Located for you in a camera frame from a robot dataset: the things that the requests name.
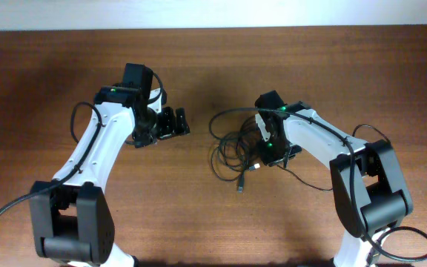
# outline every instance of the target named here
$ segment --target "robotic arm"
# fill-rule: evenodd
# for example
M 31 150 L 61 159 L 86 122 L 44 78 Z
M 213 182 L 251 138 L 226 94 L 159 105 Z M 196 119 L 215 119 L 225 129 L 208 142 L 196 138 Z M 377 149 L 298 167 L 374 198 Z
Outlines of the robotic arm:
M 317 115 L 305 103 L 286 105 L 276 91 L 261 95 L 255 102 L 257 108 L 296 113 L 272 113 L 260 111 L 256 123 L 262 139 L 257 143 L 259 155 L 266 165 L 283 163 L 285 166 L 303 148 L 330 169 L 337 214 L 345 227 L 339 253 L 330 266 L 373 266 L 380 256 L 363 239 L 359 228 L 362 223 L 367 233 L 377 241 L 387 230 L 400 225 L 403 218 L 413 211 L 413 202 L 395 152 L 389 142 L 380 140 L 369 143 L 350 136 L 335 128 Z M 354 192 L 357 211 L 351 203 L 350 151 L 336 135 L 309 118 L 349 141 L 354 151 Z M 363 177 L 377 176 L 377 182 L 368 187 Z M 358 222 L 354 213 L 360 215 Z
M 95 96 L 95 110 L 75 151 L 58 171 L 53 181 L 60 180 L 75 167 L 79 170 L 61 187 L 30 199 L 36 252 L 57 263 L 77 267 L 131 267 L 137 260 L 114 244 L 115 228 L 106 200 L 105 186 L 111 168 L 126 142 L 137 148 L 189 134 L 183 108 L 163 108 L 167 94 L 164 88 L 150 90 L 152 70 L 143 65 L 126 64 L 123 82 L 103 87 Z M 94 135 L 102 128 L 86 160 L 76 166 Z M 125 141 L 130 135 L 134 141 Z M 52 182 L 35 182 L 31 192 L 47 188 Z M 76 207 L 76 217 L 60 210 Z

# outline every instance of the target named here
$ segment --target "white wall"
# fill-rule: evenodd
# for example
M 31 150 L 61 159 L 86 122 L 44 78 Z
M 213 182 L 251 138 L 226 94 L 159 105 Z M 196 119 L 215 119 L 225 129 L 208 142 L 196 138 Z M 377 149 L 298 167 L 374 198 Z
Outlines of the white wall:
M 427 0 L 6 0 L 0 30 L 427 24 Z

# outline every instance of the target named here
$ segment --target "wooden table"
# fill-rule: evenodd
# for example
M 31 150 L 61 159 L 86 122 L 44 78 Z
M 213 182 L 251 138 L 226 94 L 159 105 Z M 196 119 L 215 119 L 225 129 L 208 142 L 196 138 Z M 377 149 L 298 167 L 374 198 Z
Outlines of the wooden table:
M 414 201 L 403 225 L 427 232 L 427 26 L 0 32 L 0 207 L 62 167 L 75 148 L 72 107 L 119 82 L 127 62 L 161 76 L 168 104 L 185 107 L 191 135 L 126 146 L 118 155 L 106 197 L 124 251 L 166 263 L 334 256 L 344 229 L 332 193 L 261 167 L 247 173 L 238 194 L 209 168 L 209 119 L 251 107 L 270 90 L 310 104 L 343 131 L 366 122 L 386 133 Z M 76 121 L 78 135 L 88 114 Z M 215 131 L 238 130 L 249 115 L 225 117 Z M 378 138 L 365 130 L 360 136 Z M 308 153 L 290 168 L 331 185 L 326 167 Z M 417 256 L 427 243 L 397 234 L 385 248 Z M 27 203 L 0 219 L 0 266 L 55 265 L 36 256 Z

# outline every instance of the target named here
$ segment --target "black cable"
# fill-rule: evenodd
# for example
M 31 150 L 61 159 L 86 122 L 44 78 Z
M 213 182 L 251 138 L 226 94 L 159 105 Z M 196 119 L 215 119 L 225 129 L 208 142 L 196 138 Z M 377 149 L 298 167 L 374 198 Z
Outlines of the black cable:
M 310 183 L 305 182 L 304 180 L 302 180 L 301 178 L 299 178 L 293 171 L 288 170 L 287 168 L 283 168 L 283 167 L 281 167 L 279 165 L 277 165 L 277 167 L 280 168 L 280 169 L 282 169 L 283 171 L 287 171 L 288 173 L 292 174 L 298 181 L 300 181 L 304 185 L 307 185 L 307 186 L 312 187 L 314 189 L 317 189 L 319 191 L 329 192 L 329 191 L 332 191 L 332 189 L 333 189 L 333 188 L 325 189 L 325 188 L 317 187 L 315 185 L 312 185 Z
M 355 136 L 355 133 L 357 132 L 358 129 L 360 129 L 361 127 L 368 127 L 368 128 L 372 128 L 374 129 L 377 133 L 379 133 L 383 139 L 386 140 L 386 142 L 391 143 L 390 139 L 388 137 L 386 137 L 386 135 L 384 133 L 382 133 L 380 130 L 376 129 L 374 126 L 372 125 L 357 125 L 354 129 L 354 131 L 352 132 L 352 136 Z
M 77 136 L 75 136 L 75 132 L 73 131 L 73 123 L 75 122 L 75 114 L 77 113 L 77 109 L 81 106 L 81 105 L 87 105 L 89 106 L 92 110 L 95 111 L 96 116 L 99 118 L 99 122 L 98 123 L 102 123 L 102 115 L 100 114 L 100 111 L 98 111 L 97 108 L 95 108 L 94 105 L 90 104 L 89 102 L 79 102 L 77 103 L 77 105 L 75 105 L 75 107 L 73 107 L 72 110 L 72 115 L 70 116 L 70 135 L 72 135 L 73 140 L 75 141 L 75 143 L 79 143 L 79 140 L 77 139 Z
M 159 78 L 159 76 L 155 72 L 153 72 L 153 76 L 156 77 L 156 80 L 159 83 L 159 88 L 161 88 L 161 90 L 160 90 L 159 94 L 156 97 L 154 97 L 153 99 L 149 99 L 148 100 L 148 105 L 149 104 L 153 104 L 155 101 L 157 101 L 157 99 L 159 99 L 159 97 L 162 96 L 162 93 L 165 92 L 164 91 L 164 85 L 162 85 L 161 78 Z
M 33 193 L 29 193 L 29 194 L 25 194 L 24 196 L 18 197 L 17 199 L 9 202 L 8 204 L 4 205 L 2 208 L 0 208 L 0 216 L 6 212 L 7 210 L 9 210 L 10 208 L 12 208 L 13 206 L 30 199 L 31 197 L 35 197 L 38 196 L 40 194 L 44 194 L 48 191 L 52 191 L 55 188 L 58 188 L 60 185 L 63 185 L 64 182 L 67 182 L 74 174 L 77 173 L 77 171 L 80 170 L 80 167 L 83 165 L 83 162 L 87 159 L 88 154 L 90 153 L 91 148 L 93 147 L 93 144 L 96 141 L 97 136 L 99 135 L 100 130 L 102 129 L 102 116 L 100 115 L 100 112 L 96 109 L 95 106 L 93 106 L 92 104 L 88 103 L 88 102 L 80 102 L 78 103 L 74 108 L 73 108 L 73 112 L 72 112 L 72 117 L 70 119 L 70 130 L 71 132 L 73 132 L 73 118 L 75 117 L 75 112 L 76 109 L 80 106 L 80 105 L 87 105 L 90 108 L 92 108 L 95 113 L 96 116 L 98 117 L 98 124 L 96 125 L 96 130 L 95 133 L 92 136 L 92 139 L 90 140 L 90 142 L 88 143 L 87 149 L 85 150 L 85 152 L 82 154 L 82 157 L 80 158 L 80 160 L 73 166 L 73 169 L 70 171 L 69 174 L 67 174 L 67 176 L 65 176 L 64 178 L 60 179 L 59 181 L 54 182 L 53 184 L 45 189 L 42 189 L 40 191 L 37 192 L 33 192 Z
M 257 135 L 258 127 L 254 121 L 254 116 L 247 118 L 239 131 L 233 131 L 227 133 L 223 138 L 219 140 L 219 144 L 214 148 L 211 154 L 211 168 L 213 174 L 223 182 L 235 182 L 238 179 L 245 178 L 245 172 L 249 169 L 250 162 L 256 160 L 257 155 L 255 153 L 256 140 L 254 134 Z M 231 148 L 235 151 L 234 156 L 227 155 L 227 148 Z M 222 163 L 225 167 L 232 171 L 239 172 L 239 174 L 232 178 L 226 179 L 221 177 L 214 167 L 214 158 Z M 232 164 L 231 161 L 237 161 L 238 164 Z
M 210 134 L 215 138 L 220 140 L 221 137 L 218 137 L 217 135 L 215 135 L 212 131 L 212 124 L 214 122 L 214 120 L 216 118 L 218 118 L 219 116 L 225 115 L 227 113 L 232 113 L 232 112 L 239 112 L 239 111 L 265 111 L 265 112 L 272 112 L 272 113 L 283 113 L 283 114 L 288 114 L 291 116 L 296 116 L 300 119 L 304 119 L 310 123 L 314 123 L 315 125 L 318 125 L 319 127 L 321 127 L 322 129 L 328 131 L 329 133 L 335 135 L 340 141 L 343 142 L 343 144 L 345 146 L 347 146 L 347 149 L 349 150 L 350 153 L 350 195 L 351 195 L 351 204 L 352 204 L 352 210 L 354 212 L 354 219 L 356 220 L 358 226 L 359 226 L 359 230 L 361 232 L 361 234 L 363 235 L 363 237 L 371 244 L 371 246 L 380 254 L 384 255 L 387 258 L 393 259 L 393 260 L 398 260 L 398 261 L 402 261 L 402 262 L 407 262 L 407 263 L 415 263 L 415 262 L 419 262 L 419 261 L 424 261 L 427 260 L 427 253 L 424 254 L 423 256 L 419 256 L 419 257 L 401 257 L 401 256 L 397 256 L 395 254 L 391 254 L 387 251 L 385 251 L 381 245 L 377 244 L 376 242 L 374 242 L 371 238 L 371 236 L 368 234 L 368 232 L 366 231 L 365 226 L 362 224 L 362 220 L 360 219 L 360 214 L 359 211 L 357 210 L 357 200 L 355 197 L 355 187 L 354 187 L 354 171 L 355 171 L 355 160 L 354 160 L 354 149 L 352 148 L 350 142 L 347 140 L 347 138 L 341 136 L 339 133 L 337 133 L 335 130 L 331 129 L 330 127 L 328 127 L 327 125 L 322 124 L 321 122 L 318 122 L 317 120 L 315 120 L 314 118 L 311 117 L 307 117 L 307 116 L 303 116 L 301 114 L 298 113 L 291 113 L 291 112 L 287 112 L 287 111 L 280 111 L 280 110 L 273 110 L 273 109 L 267 109 L 267 108 L 232 108 L 226 111 L 222 111 L 218 114 L 216 114 L 215 116 L 212 117 L 212 119 L 210 120 L 210 122 L 208 123 L 208 130 L 210 132 Z M 389 234 L 396 232 L 396 231 L 413 231 L 414 233 L 417 233 L 419 235 L 421 235 L 422 237 L 425 237 L 427 239 L 427 234 L 419 229 L 416 228 L 412 228 L 409 226 L 398 226 L 393 228 L 392 230 L 387 231 L 385 234 L 386 236 L 388 236 Z

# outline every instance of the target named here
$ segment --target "black joint housing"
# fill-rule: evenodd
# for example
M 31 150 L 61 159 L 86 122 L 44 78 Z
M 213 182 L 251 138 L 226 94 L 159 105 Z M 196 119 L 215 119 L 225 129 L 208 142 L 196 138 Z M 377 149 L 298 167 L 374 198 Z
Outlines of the black joint housing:
M 97 105 L 103 102 L 120 103 L 123 107 L 132 108 L 136 125 L 132 133 L 135 148 L 142 148 L 171 137 L 189 134 L 191 132 L 185 118 L 184 108 L 178 108 L 174 113 L 172 108 L 164 107 L 162 112 L 149 108 L 156 99 L 150 100 L 150 90 L 153 82 L 153 71 L 144 65 L 127 63 L 123 80 L 113 86 L 104 86 L 95 95 Z M 168 95 L 161 90 L 161 105 L 166 104 Z
M 287 105 L 275 90 L 259 96 L 255 101 L 255 107 L 287 111 L 291 113 L 311 108 L 309 105 L 301 101 L 292 105 Z M 293 159 L 302 151 L 300 146 L 291 144 L 286 139 L 283 121 L 290 115 L 286 113 L 273 113 L 268 111 L 259 111 L 258 113 L 266 125 L 266 131 L 271 135 L 267 142 L 261 139 L 256 144 L 259 157 L 263 164 L 270 167 L 280 163 L 283 163 L 284 166 L 286 166 L 288 160 Z
M 51 186 L 37 181 L 30 192 Z M 29 200 L 34 243 L 40 257 L 58 263 L 80 261 L 97 266 L 108 259 L 115 239 L 115 227 L 100 187 L 62 185 Z M 60 210 L 76 206 L 76 216 Z
M 385 140 L 365 144 L 354 160 L 357 212 L 368 234 L 399 226 L 413 211 L 413 202 L 391 144 Z M 341 154 L 329 164 L 340 221 L 352 236 L 361 237 L 350 198 L 350 155 Z M 364 175 L 377 177 L 377 182 L 365 187 Z

